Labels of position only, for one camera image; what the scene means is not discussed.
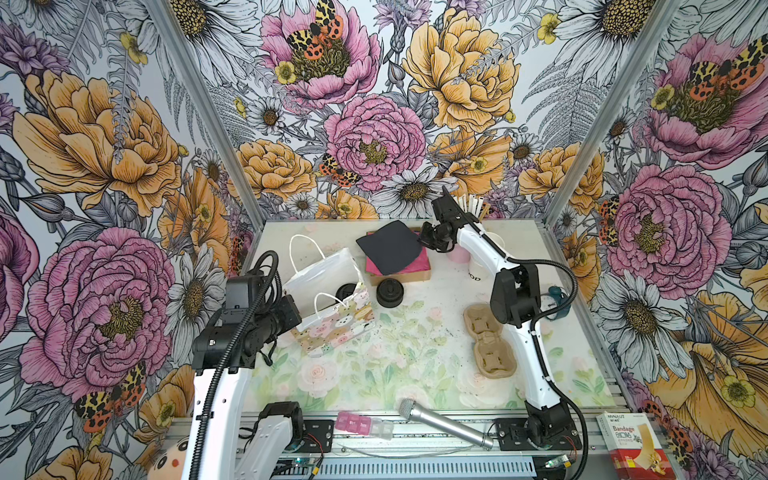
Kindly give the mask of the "pastel patterned gift bag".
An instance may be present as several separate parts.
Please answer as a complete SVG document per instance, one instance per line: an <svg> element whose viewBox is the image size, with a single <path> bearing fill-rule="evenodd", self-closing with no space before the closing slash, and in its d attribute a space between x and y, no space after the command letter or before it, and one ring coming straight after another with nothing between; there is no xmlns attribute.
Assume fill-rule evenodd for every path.
<svg viewBox="0 0 768 480"><path fill-rule="evenodd" d="M297 267L294 258L294 243L299 239L313 245L320 255L317 262L303 269ZM294 275L284 285L284 292L293 297L301 316L291 334L306 355L321 357L374 328L371 295L348 248L325 255L314 239L296 234L288 243L288 252ZM356 283L356 290L338 301L336 291L346 283Z"/></svg>

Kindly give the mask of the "stack of black lids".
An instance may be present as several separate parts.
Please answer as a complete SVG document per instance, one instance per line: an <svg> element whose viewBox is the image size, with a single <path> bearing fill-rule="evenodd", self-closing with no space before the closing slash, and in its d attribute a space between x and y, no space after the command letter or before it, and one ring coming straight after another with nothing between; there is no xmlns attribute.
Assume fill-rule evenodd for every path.
<svg viewBox="0 0 768 480"><path fill-rule="evenodd" d="M378 304L387 309L399 306L404 298L403 284L394 278L385 278L376 287Z"/></svg>

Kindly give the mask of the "brown pulp cup carrier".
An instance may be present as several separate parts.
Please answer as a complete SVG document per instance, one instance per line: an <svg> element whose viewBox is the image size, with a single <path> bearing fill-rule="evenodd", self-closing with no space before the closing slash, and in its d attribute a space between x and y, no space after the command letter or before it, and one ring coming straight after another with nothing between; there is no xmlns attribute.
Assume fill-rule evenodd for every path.
<svg viewBox="0 0 768 480"><path fill-rule="evenodd" d="M517 362L511 345L502 337L503 325L486 304L472 304L463 312L466 331L473 339L473 355L481 375L490 379L512 377Z"/></svg>

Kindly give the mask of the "black cup lid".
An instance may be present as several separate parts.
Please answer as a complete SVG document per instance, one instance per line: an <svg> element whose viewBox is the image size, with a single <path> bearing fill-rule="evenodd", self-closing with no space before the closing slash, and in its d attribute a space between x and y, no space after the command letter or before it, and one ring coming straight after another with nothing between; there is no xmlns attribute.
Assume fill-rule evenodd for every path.
<svg viewBox="0 0 768 480"><path fill-rule="evenodd" d="M343 284L337 289L335 296L338 299L338 301L345 300L354 294L356 287L357 287L356 283Z"/></svg>

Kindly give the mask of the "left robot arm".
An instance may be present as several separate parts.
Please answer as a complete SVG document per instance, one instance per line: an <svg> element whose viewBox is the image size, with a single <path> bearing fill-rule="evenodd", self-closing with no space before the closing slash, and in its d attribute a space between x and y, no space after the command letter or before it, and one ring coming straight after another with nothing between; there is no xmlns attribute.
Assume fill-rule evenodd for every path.
<svg viewBox="0 0 768 480"><path fill-rule="evenodd" d="M240 472L268 479L282 452L301 436L298 405L280 403L258 420L258 428L270 432L253 433L241 457L252 466L236 465L244 395L257 360L266 356L265 346L301 323L278 266L278 254L268 250L246 274L228 280L223 306L193 341L194 404L184 479L235 479Z"/></svg>

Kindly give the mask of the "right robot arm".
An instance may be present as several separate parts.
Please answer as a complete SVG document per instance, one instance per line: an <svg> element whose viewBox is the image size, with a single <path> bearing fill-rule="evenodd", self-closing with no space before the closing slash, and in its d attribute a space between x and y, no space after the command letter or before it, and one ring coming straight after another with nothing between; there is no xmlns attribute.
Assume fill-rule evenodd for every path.
<svg viewBox="0 0 768 480"><path fill-rule="evenodd" d="M466 213L444 191L432 201L435 225L422 225L419 242L438 253L459 246L494 275L490 310L512 334L518 366L526 382L527 436L533 445L552 446L559 438L572 438L581 430L581 457L572 479L586 469L590 446L586 418L580 407L556 384L542 342L539 321L568 308L578 296L578 280L571 269L549 259L518 259L492 240L480 220ZM541 309L540 266L564 272L570 280L568 297L548 310Z"/></svg>

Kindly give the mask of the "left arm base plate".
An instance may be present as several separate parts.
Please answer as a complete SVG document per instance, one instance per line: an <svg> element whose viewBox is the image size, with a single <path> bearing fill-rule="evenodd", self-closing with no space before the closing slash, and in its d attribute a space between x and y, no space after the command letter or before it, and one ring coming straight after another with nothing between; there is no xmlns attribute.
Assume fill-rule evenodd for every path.
<svg viewBox="0 0 768 480"><path fill-rule="evenodd" d="M303 423L303 436L289 445L287 453L326 454L332 449L335 422L310 419Z"/></svg>

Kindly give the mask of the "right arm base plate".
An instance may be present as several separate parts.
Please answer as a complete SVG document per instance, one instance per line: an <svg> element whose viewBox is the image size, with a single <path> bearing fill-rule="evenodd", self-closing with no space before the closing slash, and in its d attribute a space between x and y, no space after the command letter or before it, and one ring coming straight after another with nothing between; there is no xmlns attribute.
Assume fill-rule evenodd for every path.
<svg viewBox="0 0 768 480"><path fill-rule="evenodd" d="M582 450L582 436L577 430L558 434L541 444L533 441L527 420L522 418L497 418L492 430L501 451Z"/></svg>

